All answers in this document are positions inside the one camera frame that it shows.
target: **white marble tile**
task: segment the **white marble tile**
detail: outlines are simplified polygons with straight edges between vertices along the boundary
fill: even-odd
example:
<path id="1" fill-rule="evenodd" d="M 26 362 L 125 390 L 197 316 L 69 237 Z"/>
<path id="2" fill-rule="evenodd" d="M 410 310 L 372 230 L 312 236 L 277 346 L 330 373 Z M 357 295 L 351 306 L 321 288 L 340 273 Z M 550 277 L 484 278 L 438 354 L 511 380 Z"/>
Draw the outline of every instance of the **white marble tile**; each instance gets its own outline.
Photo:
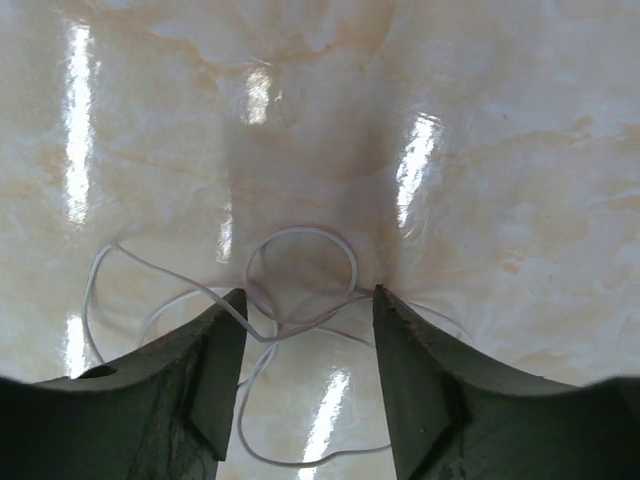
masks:
<path id="1" fill-rule="evenodd" d="M 428 303 L 500 360 L 576 384 L 640 373 L 632 0 L 0 0 L 0 41 L 3 375 L 92 365 L 82 293 L 116 233 L 137 227 L 136 253 L 231 285 L 256 243 L 300 223 L 354 246 L 363 287 Z M 293 284 L 347 284 L 328 242 L 270 252 L 281 302 Z M 109 257 L 92 316 L 104 355 L 135 348 L 182 289 Z M 365 304 L 337 321 L 370 334 Z M 283 346 L 256 385 L 261 451 L 385 440 L 375 357 L 324 337 Z M 390 454 L 315 478 L 365 471 L 392 478 Z M 248 460 L 234 438 L 221 477 L 310 472 Z"/>

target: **white cable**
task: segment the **white cable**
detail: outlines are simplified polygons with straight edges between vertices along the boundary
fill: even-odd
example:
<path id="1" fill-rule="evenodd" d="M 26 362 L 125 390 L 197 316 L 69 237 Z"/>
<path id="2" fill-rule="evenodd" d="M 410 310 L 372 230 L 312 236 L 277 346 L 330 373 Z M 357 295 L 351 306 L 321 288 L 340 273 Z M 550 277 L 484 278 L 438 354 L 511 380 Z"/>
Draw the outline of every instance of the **white cable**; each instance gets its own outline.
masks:
<path id="1" fill-rule="evenodd" d="M 348 260 L 349 260 L 349 264 L 351 266 L 351 279 L 349 281 L 349 286 L 345 292 L 344 295 L 344 299 L 341 300 L 340 302 L 338 302 L 336 305 L 328 308 L 327 310 L 313 315 L 310 318 L 307 318 L 305 320 L 293 320 L 293 319 L 283 319 L 283 318 L 278 318 L 274 312 L 274 309 L 272 308 L 272 306 L 268 305 L 265 301 L 264 301 L 264 295 L 262 295 L 262 293 L 259 293 L 260 288 L 258 287 L 258 284 L 255 283 L 251 278 L 250 278 L 250 270 L 251 270 L 251 265 L 253 264 L 253 261 L 255 260 L 256 256 L 258 253 L 264 252 L 264 249 L 266 247 L 266 245 L 271 242 L 272 240 L 279 238 L 281 236 L 284 235 L 291 235 L 291 234 L 296 234 L 296 233 L 307 233 L 307 234 L 314 234 L 314 235 L 319 235 L 322 237 L 325 237 L 329 240 L 331 240 L 332 242 L 334 242 L 336 245 L 338 245 L 343 252 L 345 253 L 345 255 L 347 256 Z M 345 338 L 347 340 L 359 343 L 361 345 L 370 347 L 370 348 L 375 348 L 374 345 L 371 342 L 367 342 L 366 340 L 363 340 L 361 338 L 358 338 L 354 335 L 350 335 L 346 332 L 342 332 L 340 330 L 337 329 L 333 329 L 330 327 L 323 327 L 322 324 L 326 323 L 327 321 L 329 321 L 340 309 L 342 309 L 343 307 L 345 307 L 346 305 L 358 302 L 360 300 L 365 300 L 365 299 L 369 299 L 372 296 L 371 291 L 365 291 L 362 289 L 359 289 L 357 287 L 357 281 L 358 281 L 358 263 L 357 263 L 357 259 L 356 256 L 353 252 L 353 249 L 351 248 L 351 246 L 345 241 L 343 240 L 339 235 L 330 232 L 328 229 L 324 228 L 324 227 L 317 227 L 317 226 L 291 226 L 291 227 L 287 227 L 284 228 L 282 230 L 278 230 L 277 232 L 273 233 L 272 235 L 268 236 L 265 240 L 263 240 L 256 248 L 254 248 L 254 250 L 252 251 L 251 255 L 249 256 L 244 270 L 243 270 L 243 287 L 245 289 L 245 292 L 247 293 L 247 298 L 254 304 L 254 306 L 261 312 L 263 313 L 267 318 L 270 318 L 271 320 L 274 321 L 274 331 L 273 331 L 273 335 L 271 337 L 265 337 L 262 336 L 261 334 L 259 334 L 255 328 L 253 328 L 253 326 L 240 314 L 240 312 L 238 312 L 235 308 L 233 308 L 232 305 L 230 305 L 226 300 L 224 300 L 224 298 L 222 298 L 220 295 L 218 295 L 217 293 L 215 293 L 212 289 L 213 288 L 234 288 L 236 286 L 228 286 L 228 285 L 219 285 L 219 284 L 213 284 L 213 285 L 203 285 L 199 282 L 196 282 L 195 280 L 192 280 L 188 277 L 185 277 L 183 275 L 180 275 L 179 273 L 176 272 L 172 272 L 170 270 L 167 270 L 165 268 L 162 268 L 158 265 L 154 265 L 140 257 L 138 257 L 137 255 L 133 254 L 132 252 L 130 252 L 129 250 L 125 249 L 122 245 L 120 245 L 120 243 L 116 240 L 113 240 L 108 246 L 106 246 L 105 248 L 103 248 L 102 250 L 100 250 L 100 252 L 96 255 L 93 264 L 91 266 L 90 272 L 89 272 L 89 278 L 87 280 L 87 286 L 85 288 L 85 292 L 84 292 L 84 298 L 83 298 L 83 305 L 82 305 L 82 310 L 81 310 L 81 317 L 82 317 L 82 323 L 83 323 L 83 327 L 84 327 L 84 331 L 86 332 L 86 336 L 87 336 L 87 340 L 89 343 L 89 346 L 91 347 L 91 349 L 94 351 L 96 357 L 98 358 L 98 360 L 102 363 L 104 363 L 104 359 L 94 341 L 93 335 L 91 333 L 91 329 L 89 326 L 89 306 L 91 304 L 91 300 L 93 298 L 93 291 L 94 291 L 94 285 L 95 285 L 95 280 L 98 274 L 98 270 L 100 268 L 100 265 L 102 263 L 102 261 L 104 260 L 105 256 L 109 253 L 109 251 L 111 250 L 116 250 L 119 251 L 120 253 L 122 253 L 123 255 L 125 255 L 127 258 L 153 270 L 159 273 L 162 273 L 164 275 L 167 275 L 169 277 L 175 278 L 177 280 L 180 280 L 181 282 L 190 285 L 192 287 L 192 290 L 189 290 L 187 292 L 184 292 L 172 299 L 170 299 L 169 301 L 165 302 L 163 305 L 161 305 L 147 320 L 144 329 L 142 331 L 141 337 L 140 337 L 140 345 L 142 345 L 144 343 L 144 339 L 147 336 L 148 332 L 150 331 L 150 329 L 156 324 L 156 322 L 158 321 L 158 319 L 160 318 L 160 316 L 169 308 L 171 308 L 173 305 L 176 305 L 179 302 L 182 302 L 184 300 L 187 300 L 188 298 L 191 298 L 195 295 L 199 295 L 199 294 L 203 294 L 209 298 L 211 298 L 214 302 L 218 303 L 219 305 L 221 305 L 225 310 L 227 310 L 227 312 L 232 315 L 234 317 L 234 319 L 236 319 L 246 330 L 247 332 L 254 338 L 256 339 L 258 342 L 261 343 L 271 343 L 271 345 L 265 350 L 265 352 L 260 356 L 260 358 L 258 359 L 258 361 L 256 362 L 255 366 L 253 367 L 249 377 L 247 378 L 247 380 L 240 382 L 240 384 L 238 385 L 238 388 L 241 388 L 243 386 L 246 386 L 246 391 L 244 394 L 244 397 L 242 399 L 242 403 L 240 405 L 240 410 L 239 410 L 239 415 L 238 415 L 238 436 L 240 437 L 240 441 L 243 445 L 243 447 L 245 448 L 245 450 L 247 451 L 247 453 L 249 453 L 249 455 L 251 455 L 252 457 L 268 463 L 270 465 L 274 465 L 274 466 L 280 466 L 280 467 L 287 467 L 287 468 L 313 468 L 313 467 L 317 467 L 320 466 L 324 463 L 329 462 L 330 460 L 340 457 L 340 456 L 346 456 L 346 455 L 362 455 L 362 454 L 369 454 L 369 453 L 375 453 L 375 452 L 381 452 L 384 450 L 387 450 L 388 448 L 390 448 L 390 445 L 385 445 L 383 447 L 377 447 L 377 448 L 371 448 L 371 449 L 357 449 L 357 450 L 340 450 L 340 451 L 336 451 L 333 452 L 323 458 L 320 458 L 318 460 L 315 461 L 311 461 L 311 462 L 282 462 L 282 461 L 277 461 L 277 460 L 271 460 L 269 458 L 263 457 L 262 455 L 258 454 L 257 452 L 255 452 L 251 446 L 248 444 L 246 437 L 244 435 L 244 430 L 243 430 L 243 417 L 244 417 L 244 413 L 245 413 L 245 409 L 246 409 L 246 405 L 249 399 L 249 395 L 251 393 L 251 389 L 253 387 L 253 384 L 255 383 L 256 379 L 258 378 L 258 376 L 260 375 L 260 373 L 262 373 L 266 367 L 269 365 L 269 363 L 271 363 L 271 361 L 273 360 L 273 358 L 275 357 L 275 354 L 278 350 L 278 346 L 279 343 L 282 340 L 285 340 L 287 338 L 292 338 L 294 336 L 300 335 L 302 333 L 311 331 L 313 329 L 319 329 L 325 333 L 328 334 L 332 334 L 332 335 L 337 335 L 339 337 Z M 469 333 L 459 324 L 457 324 L 456 322 L 454 322 L 451 318 L 447 317 L 446 315 L 443 315 L 435 310 L 430 309 L 429 307 L 426 307 L 424 305 L 420 305 L 418 303 L 415 302 L 407 302 L 410 305 L 413 305 L 414 307 L 417 308 L 421 308 L 424 310 L 427 310 L 428 312 L 437 315 L 438 317 L 448 321 L 449 323 L 451 323 L 452 325 L 454 325 L 460 332 L 462 332 L 468 339 L 469 341 L 471 341 L 471 337 L 469 335 Z M 284 330 L 284 326 L 285 325 L 295 325 L 293 328 L 289 328 L 288 330 Z"/>
<path id="2" fill-rule="evenodd" d="M 363 340 L 363 339 L 358 338 L 356 336 L 350 335 L 350 334 L 348 334 L 346 332 L 342 332 L 340 330 L 336 330 L 336 329 L 329 328 L 329 327 L 318 327 L 317 330 L 321 330 L 324 333 L 337 335 L 339 337 L 342 337 L 342 338 L 345 338 L 347 340 L 356 342 L 358 344 L 365 345 L 365 346 L 367 346 L 369 348 L 375 348 L 375 346 L 371 342 L 367 342 L 366 340 Z M 242 401 L 240 403 L 240 410 L 238 411 L 237 431 L 238 431 L 238 437 L 240 438 L 240 443 L 242 444 L 242 446 L 244 447 L 245 451 L 250 456 L 252 456 L 256 460 L 259 460 L 259 461 L 261 461 L 263 463 L 266 463 L 268 465 L 272 465 L 274 467 L 302 469 L 302 468 L 319 467 L 319 466 L 324 465 L 325 463 L 330 462 L 331 460 L 333 460 L 335 458 L 338 458 L 338 457 L 352 456 L 352 455 L 367 455 L 367 454 L 372 454 L 372 453 L 383 452 L 383 451 L 388 450 L 389 448 L 391 448 L 391 445 L 387 444 L 387 445 L 384 445 L 382 447 L 374 447 L 374 448 L 361 448 L 361 449 L 352 449 L 352 450 L 337 450 L 335 452 L 330 453 L 329 455 L 326 455 L 324 457 L 319 458 L 318 460 L 305 461 L 305 462 L 284 462 L 284 461 L 281 461 L 281 460 L 273 460 L 273 459 L 267 458 L 267 457 L 265 457 L 263 455 L 260 455 L 258 452 L 256 452 L 251 447 L 251 445 L 249 445 L 249 442 L 247 441 L 247 438 L 246 438 L 246 436 L 244 434 L 244 426 L 243 426 L 244 414 L 245 414 L 245 410 L 247 408 L 247 403 L 249 402 L 249 396 L 251 394 L 251 389 L 253 388 L 253 384 L 255 383 L 255 381 L 258 378 L 258 376 L 260 375 L 260 373 L 262 373 L 264 371 L 264 369 L 266 368 L 266 365 L 267 365 L 267 363 L 269 361 L 269 356 L 271 354 L 271 350 L 277 348 L 277 346 L 278 346 L 278 343 L 274 343 L 273 345 L 271 345 L 262 354 L 262 356 L 256 362 L 256 365 L 253 367 L 253 370 L 251 371 L 251 374 L 249 375 L 248 380 L 243 382 L 243 385 L 246 385 L 246 390 L 244 392 L 244 396 L 242 397 Z"/>

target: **tan marble veining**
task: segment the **tan marble veining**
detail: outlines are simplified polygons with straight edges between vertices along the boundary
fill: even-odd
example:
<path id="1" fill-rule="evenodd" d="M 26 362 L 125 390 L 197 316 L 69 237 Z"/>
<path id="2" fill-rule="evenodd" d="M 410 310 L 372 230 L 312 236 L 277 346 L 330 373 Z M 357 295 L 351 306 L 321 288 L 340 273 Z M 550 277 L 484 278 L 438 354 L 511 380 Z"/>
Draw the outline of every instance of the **tan marble veining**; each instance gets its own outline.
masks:
<path id="1" fill-rule="evenodd" d="M 115 234 L 231 287 L 256 243 L 307 223 L 353 245 L 360 285 L 456 318 L 502 361 L 576 384 L 640 373 L 634 0 L 0 0 L 0 41 L 2 374 L 93 364 L 82 293 Z M 265 265 L 287 311 L 348 283 L 340 251 L 308 235 Z M 108 257 L 92 313 L 105 357 L 183 288 Z M 370 336 L 370 320 L 363 303 L 336 322 Z M 381 411 L 373 353 L 313 333 L 283 346 L 247 424 L 262 453 L 312 459 L 384 443 Z M 220 477 L 363 468 L 393 478 L 388 453 L 297 472 L 234 436 Z"/>

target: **white wire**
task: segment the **white wire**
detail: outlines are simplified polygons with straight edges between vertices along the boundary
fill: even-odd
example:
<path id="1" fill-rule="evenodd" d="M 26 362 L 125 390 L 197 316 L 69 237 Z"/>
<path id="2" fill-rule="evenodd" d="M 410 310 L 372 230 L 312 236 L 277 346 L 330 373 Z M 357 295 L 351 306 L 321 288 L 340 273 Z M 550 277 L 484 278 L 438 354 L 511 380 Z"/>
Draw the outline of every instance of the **white wire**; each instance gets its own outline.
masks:
<path id="1" fill-rule="evenodd" d="M 336 329 L 329 328 L 329 327 L 318 327 L 317 330 L 321 330 L 324 333 L 337 335 L 337 336 L 345 338 L 347 340 L 359 343 L 361 345 L 365 345 L 365 346 L 367 346 L 369 348 L 375 348 L 375 345 L 373 343 L 367 342 L 366 340 L 358 338 L 358 337 L 356 337 L 354 335 L 350 335 L 350 334 L 348 334 L 346 332 L 342 332 L 340 330 L 336 330 Z M 278 343 L 274 343 L 273 345 L 271 345 L 262 354 L 262 356 L 258 359 L 258 361 L 256 362 L 255 366 L 253 367 L 253 370 L 251 371 L 251 374 L 249 375 L 248 380 L 243 382 L 243 384 L 246 385 L 246 390 L 244 392 L 244 396 L 242 397 L 242 401 L 240 403 L 240 410 L 238 411 L 238 423 L 236 425 L 236 428 L 237 428 L 237 431 L 238 431 L 238 437 L 240 439 L 240 443 L 242 444 L 242 446 L 244 447 L 245 451 L 250 456 L 252 456 L 256 460 L 259 460 L 259 461 L 261 461 L 263 463 L 266 463 L 268 465 L 272 465 L 274 467 L 303 469 L 303 468 L 319 467 L 319 466 L 324 465 L 325 463 L 330 462 L 331 460 L 333 460 L 335 458 L 338 458 L 338 457 L 353 456 L 353 455 L 367 455 L 367 454 L 372 454 L 372 453 L 384 452 L 385 450 L 388 450 L 389 448 L 391 448 L 391 444 L 387 444 L 387 445 L 384 445 L 382 447 L 374 447 L 374 448 L 360 448 L 360 449 L 352 449 L 352 450 L 337 450 L 337 451 L 332 452 L 329 455 L 321 457 L 321 458 L 319 458 L 317 460 L 305 461 L 305 462 L 284 462 L 284 461 L 281 461 L 281 460 L 273 460 L 271 458 L 267 458 L 267 457 L 259 454 L 258 452 L 256 452 L 251 447 L 251 445 L 249 445 L 249 442 L 247 441 L 247 438 L 246 438 L 246 436 L 244 434 L 244 426 L 243 426 L 244 414 L 245 414 L 245 410 L 247 408 L 247 403 L 249 402 L 249 396 L 251 395 L 251 389 L 253 388 L 253 385 L 254 385 L 256 379 L 260 376 L 260 373 L 262 373 L 264 371 L 264 369 L 266 368 L 266 365 L 269 362 L 269 357 L 271 355 L 271 350 L 272 349 L 276 349 L 278 344 L 279 344 L 279 342 Z"/>
<path id="2" fill-rule="evenodd" d="M 345 253 L 345 255 L 347 256 L 348 260 L 349 260 L 349 264 L 351 267 L 351 279 L 349 281 L 349 286 L 345 292 L 344 295 L 344 299 L 342 299 L 341 301 L 339 301 L 336 305 L 328 308 L 327 310 L 313 315 L 310 318 L 307 318 L 305 320 L 293 320 L 293 319 L 283 319 L 283 318 L 278 318 L 276 316 L 276 314 L 274 313 L 273 308 L 266 304 L 266 302 L 264 302 L 263 300 L 263 295 L 258 293 L 258 286 L 257 284 L 250 278 L 250 270 L 251 270 L 251 265 L 253 264 L 253 261 L 255 260 L 257 254 L 259 252 L 263 252 L 264 248 L 266 247 L 266 245 L 271 242 L 272 240 L 279 238 L 281 236 L 284 235 L 291 235 L 291 234 L 296 234 L 296 233 L 307 233 L 307 234 L 314 234 L 314 235 L 319 235 L 322 237 L 325 237 L 329 240 L 331 240 L 332 242 L 334 242 L 336 245 L 338 245 L 343 252 Z M 376 452 L 381 452 L 384 450 L 387 450 L 390 448 L 390 445 L 385 445 L 383 447 L 376 447 L 376 448 L 370 448 L 370 449 L 357 449 L 357 450 L 339 450 L 336 452 L 333 452 L 325 457 L 322 457 L 318 460 L 315 461 L 310 461 L 310 462 L 283 462 L 283 461 L 278 461 L 278 460 L 272 460 L 269 458 L 266 458 L 260 454 L 258 454 L 255 450 L 253 450 L 253 448 L 249 445 L 249 443 L 247 442 L 247 439 L 244 435 L 244 430 L 243 430 L 243 418 L 244 418 L 244 413 L 245 413 L 245 409 L 247 406 L 247 402 L 249 400 L 249 396 L 251 393 L 251 389 L 253 387 L 253 384 L 255 383 L 256 379 L 258 378 L 258 376 L 260 375 L 260 373 L 262 373 L 266 367 L 271 363 L 271 361 L 273 360 L 273 358 L 275 357 L 275 354 L 278 350 L 278 346 L 280 344 L 280 342 L 282 340 L 285 340 L 287 338 L 292 338 L 294 336 L 297 335 L 301 335 L 302 333 L 311 331 L 313 329 L 319 329 L 320 331 L 324 332 L 324 333 L 328 333 L 328 334 L 332 334 L 332 335 L 337 335 L 341 338 L 359 343 L 361 345 L 367 346 L 369 348 L 375 348 L 375 346 L 371 343 L 371 342 L 367 342 L 366 340 L 363 340 L 361 338 L 358 338 L 354 335 L 350 335 L 346 332 L 342 332 L 340 330 L 334 329 L 334 328 L 330 328 L 330 327 L 324 327 L 322 326 L 324 323 L 326 323 L 327 321 L 329 321 L 340 309 L 342 309 L 343 307 L 345 307 L 346 305 L 361 301 L 361 300 L 365 300 L 365 299 L 369 299 L 371 298 L 372 292 L 370 291 L 363 291 L 361 289 L 357 288 L 357 281 L 358 281 L 358 263 L 357 263 L 357 259 L 355 256 L 355 253 L 353 252 L 353 249 L 351 248 L 351 246 L 345 241 L 343 240 L 338 234 L 330 232 L 328 229 L 326 229 L 325 227 L 317 227 L 317 226 L 301 226 L 301 225 L 296 225 L 296 226 L 291 226 L 291 227 L 287 227 L 284 228 L 282 230 L 278 230 L 277 232 L 273 233 L 272 235 L 268 236 L 265 240 L 263 240 L 257 247 L 255 247 L 251 253 L 251 255 L 249 256 L 244 270 L 243 270 L 243 286 L 244 289 L 247 293 L 247 297 L 248 299 L 254 304 L 254 306 L 261 312 L 263 313 L 267 318 L 270 318 L 271 320 L 274 321 L 274 330 L 273 330 L 273 335 L 271 337 L 265 337 L 263 335 L 261 335 L 260 333 L 257 332 L 257 330 L 255 330 L 255 328 L 253 328 L 253 326 L 242 316 L 242 314 L 240 314 L 240 312 L 238 312 L 235 308 L 233 308 L 232 305 L 230 305 L 224 298 L 222 298 L 220 295 L 218 295 L 217 293 L 215 293 L 212 289 L 213 288 L 234 288 L 236 286 L 229 286 L 229 285 L 220 285 L 220 284 L 211 284 L 211 285 L 203 285 L 195 280 L 192 280 L 188 277 L 185 277 L 183 275 L 180 275 L 179 273 L 167 270 L 165 268 L 162 268 L 158 265 L 154 265 L 140 257 L 138 257 L 137 255 L 133 254 L 132 252 L 130 252 L 129 250 L 125 249 L 122 245 L 120 245 L 120 243 L 117 240 L 112 240 L 110 242 L 109 245 L 107 245 L 105 248 L 103 248 L 102 250 L 100 250 L 100 252 L 96 255 L 93 264 L 91 266 L 91 269 L 89 271 L 89 278 L 87 280 L 87 285 L 85 288 L 85 292 L 84 292 L 84 297 L 83 297 L 83 304 L 82 304 L 82 310 L 81 310 L 81 318 L 82 318 L 82 324 L 84 327 L 84 331 L 86 332 L 86 337 L 87 337 L 87 341 L 89 343 L 89 346 L 91 347 L 91 349 L 93 350 L 94 354 L 96 355 L 97 359 L 104 363 L 104 358 L 102 356 L 102 354 L 100 353 L 100 350 L 98 349 L 95 340 L 93 338 L 93 335 L 91 333 L 91 329 L 90 329 L 90 325 L 89 325 L 89 306 L 91 304 L 92 298 L 93 298 L 93 292 L 94 292 L 94 287 L 95 287 L 95 281 L 96 281 L 96 277 L 98 274 L 98 270 L 100 268 L 100 265 L 102 264 L 102 261 L 104 260 L 104 258 L 106 257 L 106 255 L 111 251 L 111 250 L 116 250 L 119 251 L 120 253 L 122 253 L 123 255 L 125 255 L 127 258 L 153 270 L 159 273 L 162 273 L 164 275 L 167 275 L 169 277 L 175 278 L 189 286 L 192 287 L 191 290 L 186 291 L 170 300 L 168 300 L 167 302 L 165 302 L 163 305 L 161 305 L 147 320 L 144 329 L 142 331 L 142 334 L 140 336 L 140 345 L 142 345 L 144 343 L 144 339 L 147 336 L 147 334 L 149 333 L 150 329 L 157 323 L 158 319 L 160 318 L 160 316 L 169 308 L 171 308 L 172 306 L 176 305 L 177 303 L 180 303 L 182 301 L 185 301 L 193 296 L 202 294 L 205 295 L 209 298 L 211 298 L 214 302 L 218 303 L 219 305 L 221 305 L 225 310 L 227 310 L 227 312 L 233 316 L 234 319 L 236 319 L 246 330 L 247 332 L 254 338 L 256 339 L 258 342 L 261 343 L 271 343 L 271 345 L 263 352 L 263 354 L 260 356 L 260 358 L 258 359 L 258 361 L 256 362 L 255 366 L 253 367 L 252 371 L 249 374 L 249 377 L 243 381 L 240 382 L 238 384 L 238 388 L 241 388 L 243 386 L 246 386 L 246 391 L 244 393 L 244 397 L 242 399 L 241 405 L 240 405 L 240 410 L 239 410 L 239 414 L 238 414 L 238 424 L 237 424 L 237 428 L 238 428 L 238 436 L 240 437 L 240 442 L 242 443 L 243 447 L 245 448 L 245 450 L 247 451 L 247 453 L 249 455 L 251 455 L 252 457 L 256 458 L 257 460 L 260 460 L 262 462 L 265 462 L 269 465 L 274 465 L 274 466 L 279 466 L 279 467 L 287 467 L 287 468 L 314 468 L 314 467 L 318 467 L 320 465 L 323 465 L 324 463 L 327 463 L 331 460 L 333 460 L 334 458 L 340 457 L 340 456 L 346 456 L 346 455 L 363 455 L 363 454 L 369 454 L 369 453 L 376 453 Z M 468 339 L 469 341 L 471 341 L 471 337 L 469 335 L 469 333 L 458 323 L 454 322 L 451 318 L 447 317 L 446 315 L 443 315 L 435 310 L 430 309 L 429 307 L 426 307 L 424 305 L 420 305 L 418 303 L 415 302 L 407 302 L 411 305 L 413 305 L 414 307 L 417 308 L 421 308 L 424 310 L 427 310 L 428 312 L 437 315 L 438 317 L 448 321 L 449 323 L 451 323 L 452 325 L 454 325 L 460 332 L 462 332 Z M 284 326 L 285 325 L 295 325 L 295 327 L 289 328 L 288 330 L 284 330 Z"/>

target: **glossy floor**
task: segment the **glossy floor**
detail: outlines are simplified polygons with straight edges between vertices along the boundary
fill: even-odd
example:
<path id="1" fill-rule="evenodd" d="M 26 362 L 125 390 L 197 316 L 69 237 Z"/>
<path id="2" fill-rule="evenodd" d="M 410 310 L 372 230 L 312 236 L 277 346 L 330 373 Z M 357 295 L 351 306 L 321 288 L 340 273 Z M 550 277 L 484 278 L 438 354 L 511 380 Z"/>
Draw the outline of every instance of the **glossy floor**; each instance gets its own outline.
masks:
<path id="1" fill-rule="evenodd" d="M 570 383 L 640 373 L 634 0 L 0 0 L 0 40 L 2 374 L 93 364 L 82 292 L 117 233 L 230 285 L 264 236 L 308 223 L 354 246 L 362 286 L 437 308 L 507 363 Z M 291 285 L 348 283 L 308 236 L 268 264 L 283 305 Z M 183 288 L 109 257 L 105 356 Z M 336 321 L 371 334 L 366 304 Z M 247 423 L 281 459 L 384 443 L 374 354 L 320 333 L 283 345 Z M 392 471 L 388 453 L 282 471 L 234 438 L 220 478 Z"/>

